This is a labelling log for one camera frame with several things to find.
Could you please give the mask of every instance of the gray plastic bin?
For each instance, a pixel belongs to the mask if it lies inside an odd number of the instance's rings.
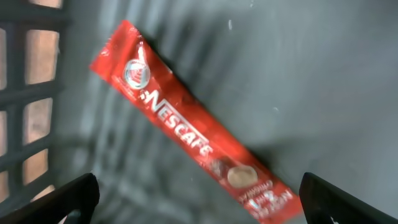
[[[214,180],[88,66],[122,19],[134,23],[193,94],[295,191],[309,171],[398,218],[398,2],[393,0],[65,0],[7,10],[0,27],[60,33],[55,80],[22,84],[7,56],[11,182],[0,213],[92,171],[93,223],[256,223]],[[52,97],[50,134],[21,146],[21,108]],[[20,164],[49,149],[24,187]],[[298,217],[290,223],[305,223]]]

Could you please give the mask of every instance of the plastic grid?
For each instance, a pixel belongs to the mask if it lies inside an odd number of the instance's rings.
[[[62,33],[68,23],[65,7],[57,9],[32,4],[29,0],[0,1],[0,28],[6,31],[5,89],[0,90],[0,111],[5,111],[7,151],[0,157],[0,172],[8,171],[9,196],[0,203],[0,216],[28,204],[32,198],[53,184],[51,160],[46,173],[33,182],[23,183],[23,162],[30,156],[48,149],[53,152],[53,114],[50,132],[30,144],[23,143],[24,108],[29,103],[52,98],[57,105],[57,93],[62,90],[57,73],[61,67],[58,55],[55,78],[49,82],[28,85],[25,83],[26,36],[29,30],[51,30],[59,33],[58,47],[62,47]]]

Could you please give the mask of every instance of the red packet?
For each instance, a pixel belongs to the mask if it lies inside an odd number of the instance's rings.
[[[91,69],[176,141],[259,223],[283,223],[302,212],[300,199],[194,99],[128,21],[122,21]]]

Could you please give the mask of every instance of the rectangular opening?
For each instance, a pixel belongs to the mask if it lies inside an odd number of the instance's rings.
[[[3,202],[8,195],[8,172],[4,171],[0,173],[0,203]]]
[[[7,85],[6,78],[6,31],[0,29],[0,90]]]
[[[0,111],[0,156],[7,151],[7,113]]]
[[[54,79],[58,55],[58,32],[30,30],[27,33],[25,82],[36,84]]]
[[[24,143],[34,142],[50,132],[52,98],[29,103],[24,111]]]
[[[29,0],[33,4],[38,4],[41,6],[61,8],[62,0]]]
[[[48,186],[46,189],[44,189],[43,191],[41,191],[39,194],[37,194],[32,200],[30,200],[31,202],[36,201],[37,199],[49,194],[50,192],[53,192],[55,190],[55,187],[53,185]]]
[[[24,161],[24,184],[27,185],[43,175],[48,169],[48,149],[44,149]]]

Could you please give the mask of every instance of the round white logo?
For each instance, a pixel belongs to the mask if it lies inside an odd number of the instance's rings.
[[[124,68],[124,79],[134,90],[145,88],[150,80],[150,70],[148,65],[137,59],[128,61]]]

